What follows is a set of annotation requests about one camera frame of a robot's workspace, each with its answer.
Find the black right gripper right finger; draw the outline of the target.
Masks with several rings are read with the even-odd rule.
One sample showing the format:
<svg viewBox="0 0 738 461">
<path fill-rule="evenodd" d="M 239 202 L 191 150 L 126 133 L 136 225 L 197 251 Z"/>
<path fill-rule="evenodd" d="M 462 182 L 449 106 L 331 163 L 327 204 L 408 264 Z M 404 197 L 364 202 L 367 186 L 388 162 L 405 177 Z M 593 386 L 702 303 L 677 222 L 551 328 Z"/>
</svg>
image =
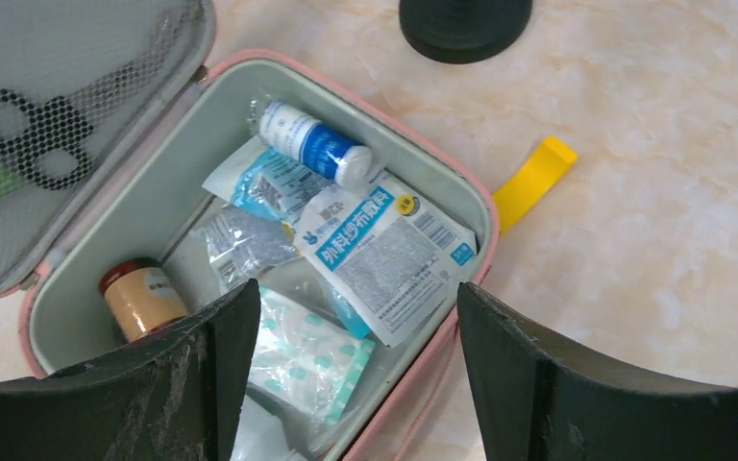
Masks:
<svg viewBox="0 0 738 461">
<path fill-rule="evenodd" d="M 490 460 L 738 460 L 738 388 L 644 369 L 457 290 L 460 339 Z"/>
</svg>

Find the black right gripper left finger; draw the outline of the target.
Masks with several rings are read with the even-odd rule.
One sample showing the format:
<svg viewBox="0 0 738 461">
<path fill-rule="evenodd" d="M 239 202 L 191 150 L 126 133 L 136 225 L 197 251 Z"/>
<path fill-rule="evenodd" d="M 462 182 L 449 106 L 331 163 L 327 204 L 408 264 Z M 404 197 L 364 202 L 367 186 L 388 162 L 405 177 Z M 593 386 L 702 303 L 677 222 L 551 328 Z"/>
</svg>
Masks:
<svg viewBox="0 0 738 461">
<path fill-rule="evenodd" d="M 258 334 L 249 280 L 42 379 L 0 382 L 0 460 L 228 460 Z"/>
</svg>

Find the brown bottle orange cap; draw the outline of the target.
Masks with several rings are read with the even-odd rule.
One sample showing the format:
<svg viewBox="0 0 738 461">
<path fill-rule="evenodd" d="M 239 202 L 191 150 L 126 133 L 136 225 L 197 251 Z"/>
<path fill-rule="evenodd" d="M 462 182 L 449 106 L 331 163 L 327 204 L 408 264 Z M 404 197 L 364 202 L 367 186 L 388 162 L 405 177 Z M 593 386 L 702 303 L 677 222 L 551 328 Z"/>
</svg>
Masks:
<svg viewBox="0 0 738 461">
<path fill-rule="evenodd" d="M 189 316 L 181 295 L 151 257 L 111 267 L 98 289 L 128 342 Z"/>
</svg>

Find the green gauze packet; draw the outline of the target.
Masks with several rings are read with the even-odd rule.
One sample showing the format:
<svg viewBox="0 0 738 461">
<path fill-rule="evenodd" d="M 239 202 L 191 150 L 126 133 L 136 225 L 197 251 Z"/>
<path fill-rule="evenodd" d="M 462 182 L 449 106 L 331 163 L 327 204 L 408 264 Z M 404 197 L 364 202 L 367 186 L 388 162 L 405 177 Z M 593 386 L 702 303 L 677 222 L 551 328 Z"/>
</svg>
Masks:
<svg viewBox="0 0 738 461">
<path fill-rule="evenodd" d="M 337 424 L 376 347 L 261 288 L 249 384 L 325 426 Z"/>
</svg>

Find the blue white packet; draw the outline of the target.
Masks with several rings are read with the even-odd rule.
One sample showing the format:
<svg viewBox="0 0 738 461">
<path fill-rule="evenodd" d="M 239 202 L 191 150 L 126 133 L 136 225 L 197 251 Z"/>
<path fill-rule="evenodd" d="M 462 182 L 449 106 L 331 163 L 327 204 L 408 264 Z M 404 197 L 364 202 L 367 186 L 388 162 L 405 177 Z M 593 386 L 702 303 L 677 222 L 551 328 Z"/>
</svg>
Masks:
<svg viewBox="0 0 738 461">
<path fill-rule="evenodd" d="M 447 299 L 477 254 L 470 229 L 386 171 L 364 193 L 322 189 L 303 208 L 294 243 L 391 348 Z"/>
</svg>

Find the pink medicine kit case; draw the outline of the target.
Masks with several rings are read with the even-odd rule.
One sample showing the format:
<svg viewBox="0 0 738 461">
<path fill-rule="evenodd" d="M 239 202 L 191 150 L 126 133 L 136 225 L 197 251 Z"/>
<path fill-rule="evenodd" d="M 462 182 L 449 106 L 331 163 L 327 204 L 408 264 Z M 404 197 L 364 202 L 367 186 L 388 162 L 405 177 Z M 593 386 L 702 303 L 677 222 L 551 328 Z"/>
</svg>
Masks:
<svg viewBox="0 0 738 461">
<path fill-rule="evenodd" d="M 0 460 L 369 460 L 499 230 L 460 166 L 209 1 L 0 1 Z"/>
</svg>

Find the blue white dropper bottle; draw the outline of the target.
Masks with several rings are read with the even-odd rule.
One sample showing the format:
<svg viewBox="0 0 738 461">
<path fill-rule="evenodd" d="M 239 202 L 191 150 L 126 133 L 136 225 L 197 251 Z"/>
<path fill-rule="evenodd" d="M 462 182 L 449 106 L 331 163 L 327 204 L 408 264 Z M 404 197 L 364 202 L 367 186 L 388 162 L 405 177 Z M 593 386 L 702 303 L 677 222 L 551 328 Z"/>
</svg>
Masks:
<svg viewBox="0 0 738 461">
<path fill-rule="evenodd" d="M 365 145 L 284 101 L 254 107 L 256 131 L 275 151 L 342 187 L 359 188 L 375 172 Z"/>
</svg>

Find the black handled scissors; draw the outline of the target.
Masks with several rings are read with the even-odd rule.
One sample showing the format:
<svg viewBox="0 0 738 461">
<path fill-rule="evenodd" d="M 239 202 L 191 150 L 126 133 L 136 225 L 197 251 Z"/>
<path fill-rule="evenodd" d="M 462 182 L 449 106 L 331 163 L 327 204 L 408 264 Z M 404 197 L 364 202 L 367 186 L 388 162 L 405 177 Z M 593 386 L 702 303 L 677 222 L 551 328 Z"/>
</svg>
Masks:
<svg viewBox="0 0 738 461">
<path fill-rule="evenodd" d="M 93 161 L 82 147 L 94 126 L 65 97 L 57 96 L 37 104 L 21 93 L 0 89 L 0 107 L 13 106 L 27 121 L 26 128 L 13 137 L 0 134 L 0 162 L 24 180 L 47 190 L 64 190 L 86 178 Z M 56 150 L 71 156 L 76 165 L 65 176 L 44 173 L 37 160 Z"/>
</svg>

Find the white bottle green label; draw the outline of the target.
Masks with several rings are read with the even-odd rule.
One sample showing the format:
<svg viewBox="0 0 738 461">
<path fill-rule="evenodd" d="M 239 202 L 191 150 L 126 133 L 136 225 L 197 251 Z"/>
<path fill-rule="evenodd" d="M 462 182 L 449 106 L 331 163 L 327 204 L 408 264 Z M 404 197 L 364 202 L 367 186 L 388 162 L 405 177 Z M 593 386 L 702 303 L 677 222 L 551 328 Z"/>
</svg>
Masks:
<svg viewBox="0 0 738 461">
<path fill-rule="evenodd" d="M 281 420 L 248 396 L 244 397 L 232 461 L 308 461 L 286 441 Z"/>
</svg>

